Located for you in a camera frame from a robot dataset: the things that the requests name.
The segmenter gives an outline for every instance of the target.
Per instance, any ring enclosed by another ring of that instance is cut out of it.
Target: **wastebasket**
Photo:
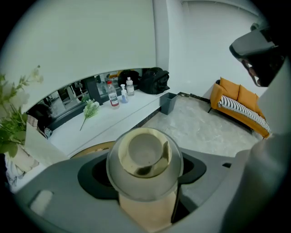
[[[161,102],[161,112],[168,115],[173,111],[177,95],[174,93],[166,93],[160,98]]]

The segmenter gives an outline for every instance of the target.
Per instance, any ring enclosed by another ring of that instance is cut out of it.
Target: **white countertop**
[[[81,113],[55,129],[49,141],[70,158],[81,151],[82,146],[87,142],[166,93],[167,91],[158,95],[150,95],[136,90],[134,96],[129,96],[129,102],[126,104],[121,103],[121,96],[119,96],[120,107],[118,109],[112,109],[109,101],[103,103],[102,106],[99,106],[98,113],[92,118],[87,119],[80,131],[84,120],[84,114]],[[22,179],[17,179],[17,185],[11,187],[11,191],[19,191],[45,168],[45,166],[39,164],[27,172]]]

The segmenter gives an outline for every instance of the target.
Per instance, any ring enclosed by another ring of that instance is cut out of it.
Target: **black bag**
[[[153,67],[147,70],[140,79],[140,90],[147,94],[161,94],[169,90],[167,82],[169,79],[169,72],[163,71],[159,67]]]
[[[130,77],[133,85],[138,85],[140,83],[140,76],[138,75],[138,72],[131,71],[131,70],[124,70],[118,75],[118,86],[120,86],[121,84],[126,85],[127,77]]]

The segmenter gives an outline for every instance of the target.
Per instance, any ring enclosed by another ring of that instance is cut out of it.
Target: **striped pillow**
[[[264,118],[260,117],[256,112],[252,111],[251,109],[240,104],[238,101],[235,101],[226,96],[222,96],[221,100],[218,102],[218,107],[223,107],[223,108],[238,112],[250,118],[251,120],[257,122],[260,126],[266,129],[268,133],[271,132],[270,127]]]

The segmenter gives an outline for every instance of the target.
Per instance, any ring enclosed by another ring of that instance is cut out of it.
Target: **plastic bottle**
[[[107,84],[108,84],[107,93],[110,100],[110,104],[113,109],[117,109],[119,108],[119,102],[118,102],[116,90],[114,86],[112,85],[112,81],[108,81]]]
[[[134,96],[135,95],[135,89],[133,87],[133,81],[130,79],[130,77],[127,77],[126,89],[127,89],[127,95],[128,96]]]
[[[122,88],[122,90],[121,90],[121,96],[122,96],[121,102],[126,104],[126,103],[128,103],[128,99],[127,99],[127,96],[126,96],[127,91],[124,89],[124,87],[125,87],[124,84],[121,84],[120,86]]]

